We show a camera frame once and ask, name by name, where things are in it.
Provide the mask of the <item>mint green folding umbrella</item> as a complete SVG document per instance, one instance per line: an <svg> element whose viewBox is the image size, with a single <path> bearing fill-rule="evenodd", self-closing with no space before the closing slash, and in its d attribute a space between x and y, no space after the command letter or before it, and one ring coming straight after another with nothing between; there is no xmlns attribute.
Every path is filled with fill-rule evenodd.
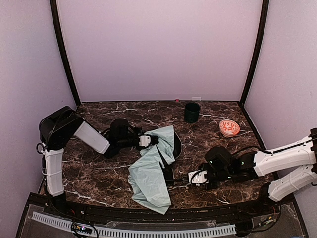
<svg viewBox="0 0 317 238"><path fill-rule="evenodd" d="M169 125L146 132L157 136L158 144L140 151L141 157L129 168L128 182L132 187L132 200L157 213L165 214L171 206L171 200L163 169L175 162L174 126Z"/></svg>

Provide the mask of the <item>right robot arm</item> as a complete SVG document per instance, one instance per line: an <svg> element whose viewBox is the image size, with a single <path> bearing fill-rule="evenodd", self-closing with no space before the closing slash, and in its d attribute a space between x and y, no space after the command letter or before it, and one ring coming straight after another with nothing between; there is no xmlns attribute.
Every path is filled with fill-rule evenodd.
<svg viewBox="0 0 317 238"><path fill-rule="evenodd" d="M317 182L317 130L313 128L307 137L268 151L231 154L223 146L216 146L206 153L205 160L204 179L210 187L216 187L222 181L245 182L294 168L284 177L263 186L267 197L277 202Z"/></svg>

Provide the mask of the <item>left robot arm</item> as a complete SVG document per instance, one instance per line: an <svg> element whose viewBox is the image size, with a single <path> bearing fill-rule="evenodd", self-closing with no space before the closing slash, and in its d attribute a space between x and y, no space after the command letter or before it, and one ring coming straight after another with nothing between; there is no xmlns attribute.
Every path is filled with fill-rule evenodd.
<svg viewBox="0 0 317 238"><path fill-rule="evenodd" d="M39 131L46 188L52 197L64 194L63 154L75 140L106 158L116 156L123 148L144 149L150 144L150 137L126 119L115 119L109 129L101 132L69 106L42 119Z"/></svg>

